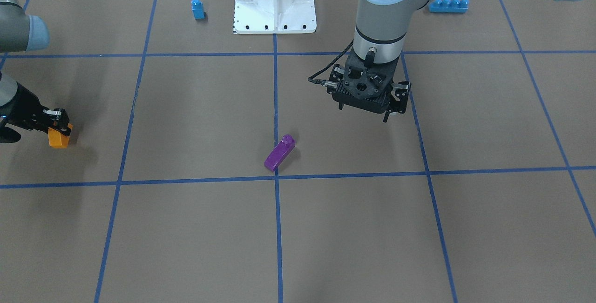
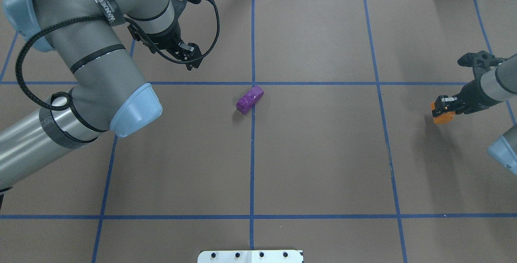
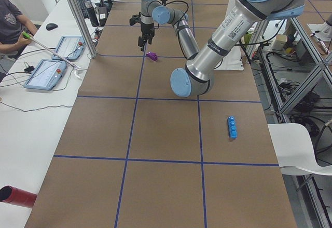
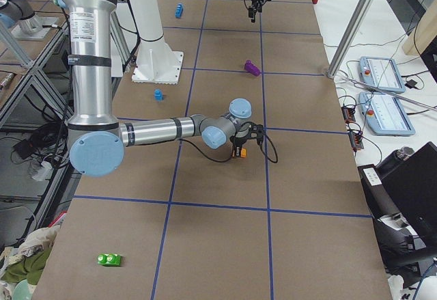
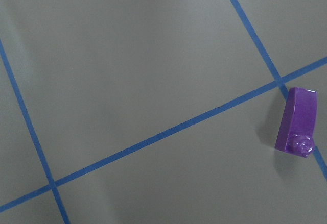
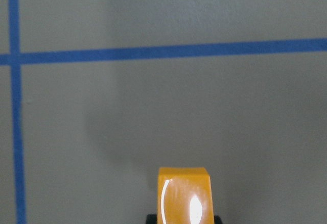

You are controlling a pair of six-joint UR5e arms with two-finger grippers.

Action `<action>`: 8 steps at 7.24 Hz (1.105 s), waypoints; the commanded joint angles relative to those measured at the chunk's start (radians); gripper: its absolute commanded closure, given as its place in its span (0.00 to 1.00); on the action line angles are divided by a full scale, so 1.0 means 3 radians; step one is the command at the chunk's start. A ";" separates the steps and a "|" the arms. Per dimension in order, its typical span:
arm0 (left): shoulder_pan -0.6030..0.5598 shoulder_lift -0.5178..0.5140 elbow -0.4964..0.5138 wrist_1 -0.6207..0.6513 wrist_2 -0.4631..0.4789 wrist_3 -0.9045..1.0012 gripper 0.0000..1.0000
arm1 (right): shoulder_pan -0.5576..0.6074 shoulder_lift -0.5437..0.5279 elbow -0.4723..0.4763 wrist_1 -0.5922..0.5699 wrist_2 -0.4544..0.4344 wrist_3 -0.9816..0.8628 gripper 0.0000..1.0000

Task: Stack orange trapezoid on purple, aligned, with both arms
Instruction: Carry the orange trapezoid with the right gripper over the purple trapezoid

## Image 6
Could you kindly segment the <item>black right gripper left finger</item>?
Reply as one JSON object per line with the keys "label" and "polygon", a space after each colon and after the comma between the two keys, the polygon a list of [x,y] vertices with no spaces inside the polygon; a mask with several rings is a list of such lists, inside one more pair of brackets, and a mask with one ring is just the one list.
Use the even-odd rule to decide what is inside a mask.
{"label": "black right gripper left finger", "polygon": [[146,224],[157,224],[157,214],[148,214],[146,216]]}

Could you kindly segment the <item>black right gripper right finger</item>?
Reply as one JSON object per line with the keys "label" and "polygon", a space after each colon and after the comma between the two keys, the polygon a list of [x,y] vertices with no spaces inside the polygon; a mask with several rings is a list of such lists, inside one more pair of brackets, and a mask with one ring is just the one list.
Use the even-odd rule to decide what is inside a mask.
{"label": "black right gripper right finger", "polygon": [[222,220],[218,215],[214,216],[214,224],[222,224]]}

